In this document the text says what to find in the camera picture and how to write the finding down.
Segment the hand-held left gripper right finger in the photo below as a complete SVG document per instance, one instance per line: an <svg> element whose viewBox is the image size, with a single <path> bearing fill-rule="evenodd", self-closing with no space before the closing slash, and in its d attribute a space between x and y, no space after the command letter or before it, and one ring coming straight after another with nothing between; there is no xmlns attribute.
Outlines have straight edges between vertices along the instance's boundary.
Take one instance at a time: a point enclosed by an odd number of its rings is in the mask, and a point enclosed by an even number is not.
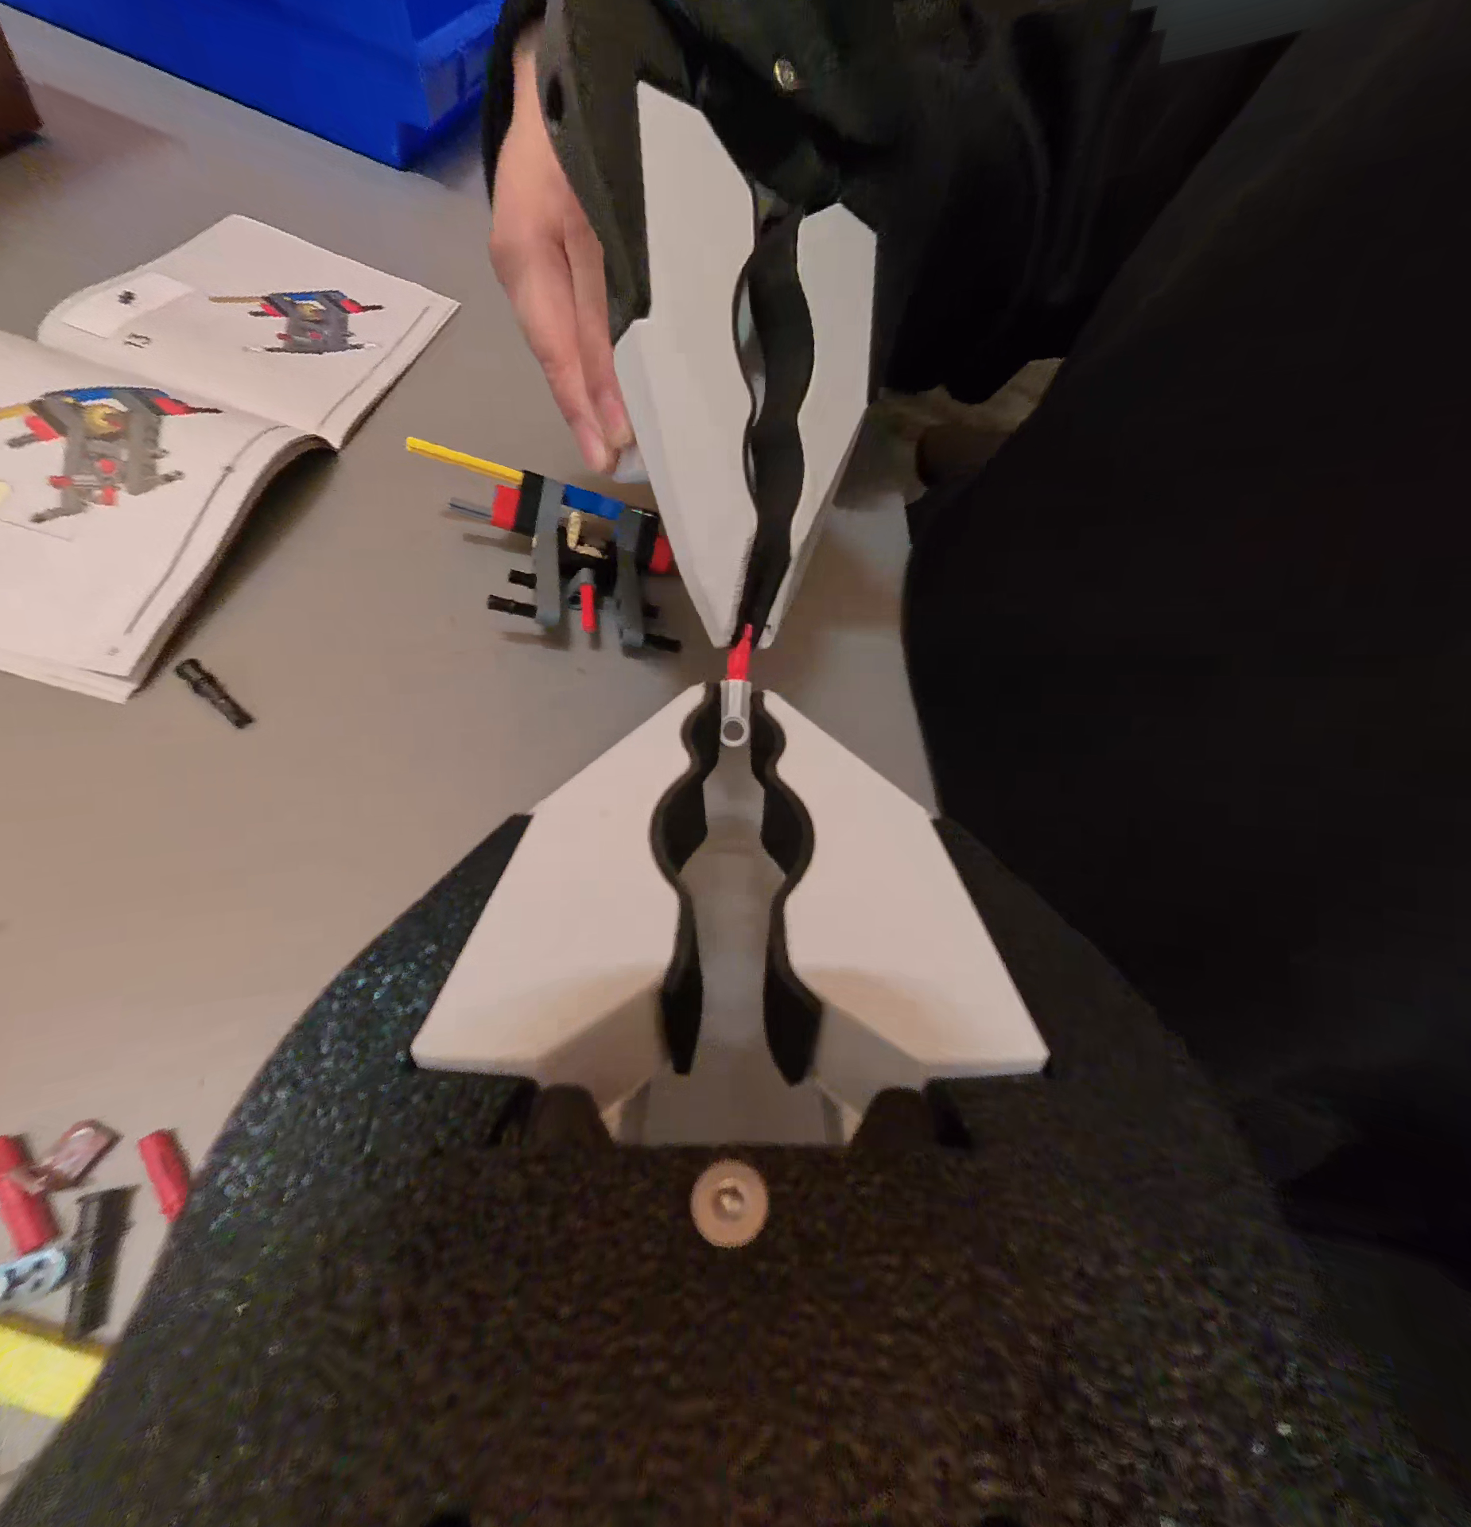
<svg viewBox="0 0 1471 1527"><path fill-rule="evenodd" d="M781 871L764 1035L842 1111L949 1079L1040 1074L1049 1048L939 822L774 692L753 701L762 846Z"/></svg>

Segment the black lego pin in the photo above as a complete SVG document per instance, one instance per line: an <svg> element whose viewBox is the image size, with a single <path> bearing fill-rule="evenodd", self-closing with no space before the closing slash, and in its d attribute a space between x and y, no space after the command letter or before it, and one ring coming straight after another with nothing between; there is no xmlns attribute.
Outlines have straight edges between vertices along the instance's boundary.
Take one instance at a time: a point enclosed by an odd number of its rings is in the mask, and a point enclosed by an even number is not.
<svg viewBox="0 0 1471 1527"><path fill-rule="evenodd" d="M180 661L173 668L173 675L186 684L194 698L205 701L235 731L245 731L254 726L254 717L249 710L200 661Z"/></svg>

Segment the open lego instruction booklet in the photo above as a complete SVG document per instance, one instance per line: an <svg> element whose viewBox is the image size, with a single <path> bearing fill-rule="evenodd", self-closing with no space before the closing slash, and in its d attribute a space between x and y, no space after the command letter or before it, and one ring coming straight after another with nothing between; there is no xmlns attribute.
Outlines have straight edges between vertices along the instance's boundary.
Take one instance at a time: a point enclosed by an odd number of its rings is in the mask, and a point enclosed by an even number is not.
<svg viewBox="0 0 1471 1527"><path fill-rule="evenodd" d="M0 332L0 671L131 698L266 487L457 312L231 216Z"/></svg>

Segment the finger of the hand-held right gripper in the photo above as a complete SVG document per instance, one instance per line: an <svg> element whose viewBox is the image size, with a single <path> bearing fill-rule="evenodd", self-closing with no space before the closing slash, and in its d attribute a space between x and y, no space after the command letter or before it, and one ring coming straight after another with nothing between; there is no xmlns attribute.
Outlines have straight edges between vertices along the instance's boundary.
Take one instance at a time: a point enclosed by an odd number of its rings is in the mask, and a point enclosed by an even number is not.
<svg viewBox="0 0 1471 1527"><path fill-rule="evenodd" d="M748 309L757 347L748 486L748 627L776 645L870 403L874 232L841 204L793 211L757 240Z"/></svg>
<svg viewBox="0 0 1471 1527"><path fill-rule="evenodd" d="M615 344L615 370L676 566L707 640L739 620L758 528L746 475L753 400L737 298L757 242L753 191L706 116L634 93L650 312Z"/></svg>

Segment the pile of loose lego pieces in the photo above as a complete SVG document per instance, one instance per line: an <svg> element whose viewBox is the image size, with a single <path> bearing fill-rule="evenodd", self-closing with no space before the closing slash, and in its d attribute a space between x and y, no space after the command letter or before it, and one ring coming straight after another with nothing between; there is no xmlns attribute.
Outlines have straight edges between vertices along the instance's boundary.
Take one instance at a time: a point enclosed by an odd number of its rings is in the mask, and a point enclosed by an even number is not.
<svg viewBox="0 0 1471 1527"><path fill-rule="evenodd" d="M0 1135L0 1452L10 1422L63 1422L93 1391L126 1323L121 1274L137 1200L172 1228L191 1197L191 1165L170 1130L137 1141L138 1186L96 1186L117 1142L96 1121L70 1127L42 1156ZM16 1473L0 1461L0 1491Z"/></svg>

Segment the blue plastic bin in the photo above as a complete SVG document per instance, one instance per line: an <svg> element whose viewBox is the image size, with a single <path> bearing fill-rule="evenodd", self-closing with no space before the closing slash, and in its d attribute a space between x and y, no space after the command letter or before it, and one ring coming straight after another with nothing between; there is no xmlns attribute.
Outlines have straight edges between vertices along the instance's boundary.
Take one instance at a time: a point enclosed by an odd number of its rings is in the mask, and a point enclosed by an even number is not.
<svg viewBox="0 0 1471 1527"><path fill-rule="evenodd" d="M499 2L14 2L322 141L410 169L478 113Z"/></svg>

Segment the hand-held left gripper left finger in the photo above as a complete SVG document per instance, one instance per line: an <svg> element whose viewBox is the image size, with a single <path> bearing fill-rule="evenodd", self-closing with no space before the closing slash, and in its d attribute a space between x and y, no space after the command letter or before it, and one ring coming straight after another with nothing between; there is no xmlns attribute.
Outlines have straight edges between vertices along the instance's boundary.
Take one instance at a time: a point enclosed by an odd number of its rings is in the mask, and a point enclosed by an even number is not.
<svg viewBox="0 0 1471 1527"><path fill-rule="evenodd" d="M650 829L704 698L690 687L534 808L412 1044L419 1067L574 1086L599 1111L669 1067L658 988L679 897Z"/></svg>

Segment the person's right hand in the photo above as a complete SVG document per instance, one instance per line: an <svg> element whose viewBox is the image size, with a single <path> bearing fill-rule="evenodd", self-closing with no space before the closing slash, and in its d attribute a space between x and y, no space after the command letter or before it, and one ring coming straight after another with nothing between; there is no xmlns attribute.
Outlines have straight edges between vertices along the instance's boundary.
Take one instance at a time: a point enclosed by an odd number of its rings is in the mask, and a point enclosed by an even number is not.
<svg viewBox="0 0 1471 1527"><path fill-rule="evenodd" d="M536 32L513 50L513 113L497 155L490 254L587 466L615 475L634 431L615 374L599 240L566 177L536 88Z"/></svg>

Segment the partly built lego model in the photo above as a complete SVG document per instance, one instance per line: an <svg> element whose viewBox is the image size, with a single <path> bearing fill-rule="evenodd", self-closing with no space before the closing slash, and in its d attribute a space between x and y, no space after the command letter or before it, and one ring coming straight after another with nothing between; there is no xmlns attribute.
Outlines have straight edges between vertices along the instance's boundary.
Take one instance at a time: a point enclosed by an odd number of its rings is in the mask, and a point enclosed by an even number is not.
<svg viewBox="0 0 1471 1527"><path fill-rule="evenodd" d="M545 640L576 627L592 645L611 620L625 655L681 654L681 640L660 629L660 610L648 592L650 584L678 573L658 512L419 437L405 449L485 480L490 496L483 503L452 498L448 512L527 550L527 563L508 573L510 587L524 596L490 594L485 605L492 615L527 624Z"/></svg>

